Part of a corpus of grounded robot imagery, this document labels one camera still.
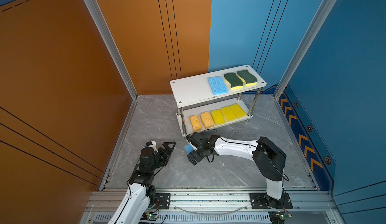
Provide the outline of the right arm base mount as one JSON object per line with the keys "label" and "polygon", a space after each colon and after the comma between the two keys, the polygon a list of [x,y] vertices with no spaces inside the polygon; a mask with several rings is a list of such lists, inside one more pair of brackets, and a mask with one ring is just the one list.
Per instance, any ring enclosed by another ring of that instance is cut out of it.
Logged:
{"label": "right arm base mount", "polygon": [[266,193],[250,193],[250,202],[254,210],[258,209],[293,209],[293,204],[288,193],[283,192],[279,200],[268,196]]}

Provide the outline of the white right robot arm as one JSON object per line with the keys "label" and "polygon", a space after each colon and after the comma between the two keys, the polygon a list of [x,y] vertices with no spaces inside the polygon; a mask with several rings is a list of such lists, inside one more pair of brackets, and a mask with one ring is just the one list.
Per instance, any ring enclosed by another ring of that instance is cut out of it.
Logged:
{"label": "white right robot arm", "polygon": [[188,159],[196,165],[204,158],[213,162],[215,156],[234,156],[254,162],[266,179],[266,193],[258,203],[268,209],[284,207],[286,192],[283,182],[289,181],[284,174],[286,154],[267,137],[255,141],[241,141],[223,138],[220,135],[206,137],[194,132],[187,136],[193,147]]}

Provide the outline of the yellow green sponge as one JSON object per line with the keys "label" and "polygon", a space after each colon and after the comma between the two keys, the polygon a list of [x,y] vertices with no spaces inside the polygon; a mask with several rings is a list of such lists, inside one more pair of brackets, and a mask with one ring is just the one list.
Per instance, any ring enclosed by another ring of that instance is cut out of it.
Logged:
{"label": "yellow green sponge", "polygon": [[225,73],[224,78],[230,84],[231,90],[241,89],[244,86],[243,81],[234,72]]}

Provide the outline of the green scrub sponge top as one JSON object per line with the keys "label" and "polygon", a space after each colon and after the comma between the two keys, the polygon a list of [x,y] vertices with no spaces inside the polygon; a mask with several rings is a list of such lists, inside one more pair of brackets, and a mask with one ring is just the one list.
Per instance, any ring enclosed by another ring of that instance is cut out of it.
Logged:
{"label": "green scrub sponge top", "polygon": [[258,82],[257,78],[248,70],[237,71],[237,75],[245,84],[245,86],[253,86],[256,85]]}

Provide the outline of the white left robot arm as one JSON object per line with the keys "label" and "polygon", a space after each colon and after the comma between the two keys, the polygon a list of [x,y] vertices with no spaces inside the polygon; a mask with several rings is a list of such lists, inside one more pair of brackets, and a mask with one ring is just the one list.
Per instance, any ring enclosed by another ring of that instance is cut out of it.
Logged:
{"label": "white left robot arm", "polygon": [[175,149],[176,142],[164,142],[160,147],[155,141],[147,142],[140,151],[139,162],[136,164],[128,189],[110,219],[110,224],[137,224],[148,208],[156,203],[156,190],[152,185],[155,171],[161,170]]}

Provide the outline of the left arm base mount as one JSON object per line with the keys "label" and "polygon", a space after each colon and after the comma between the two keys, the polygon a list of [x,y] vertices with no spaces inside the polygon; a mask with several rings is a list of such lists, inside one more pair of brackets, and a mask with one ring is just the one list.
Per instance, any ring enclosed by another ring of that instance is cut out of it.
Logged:
{"label": "left arm base mount", "polygon": [[151,210],[168,210],[170,207],[171,194],[167,192],[155,192],[149,196],[148,209]]}

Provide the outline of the orange cellulose sponge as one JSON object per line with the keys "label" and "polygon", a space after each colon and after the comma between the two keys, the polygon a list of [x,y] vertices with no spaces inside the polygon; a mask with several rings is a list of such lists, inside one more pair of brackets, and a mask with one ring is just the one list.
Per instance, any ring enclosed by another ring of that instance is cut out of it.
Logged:
{"label": "orange cellulose sponge", "polygon": [[202,130],[202,125],[197,115],[193,115],[190,117],[190,122],[192,125],[193,132],[200,132]]}
{"label": "orange cellulose sponge", "polygon": [[209,112],[204,112],[200,114],[200,117],[205,129],[210,129],[214,127],[215,123]]}

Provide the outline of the blue sponge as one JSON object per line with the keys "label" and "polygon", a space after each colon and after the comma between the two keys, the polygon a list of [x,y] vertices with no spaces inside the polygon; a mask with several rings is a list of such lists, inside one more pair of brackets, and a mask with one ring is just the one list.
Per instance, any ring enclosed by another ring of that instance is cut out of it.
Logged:
{"label": "blue sponge", "polygon": [[208,82],[212,89],[213,95],[221,95],[228,93],[228,88],[222,76],[209,77]]}
{"label": "blue sponge", "polygon": [[190,144],[188,144],[188,145],[185,146],[185,150],[186,150],[187,154],[190,154],[195,149]]}

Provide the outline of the blue sponge bottom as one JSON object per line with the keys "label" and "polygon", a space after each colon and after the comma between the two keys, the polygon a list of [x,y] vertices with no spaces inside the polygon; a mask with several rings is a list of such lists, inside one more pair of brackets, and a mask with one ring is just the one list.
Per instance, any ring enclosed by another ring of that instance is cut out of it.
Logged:
{"label": "blue sponge bottom", "polygon": [[212,89],[213,95],[221,95],[228,93],[228,88],[222,76],[209,77],[208,82]]}

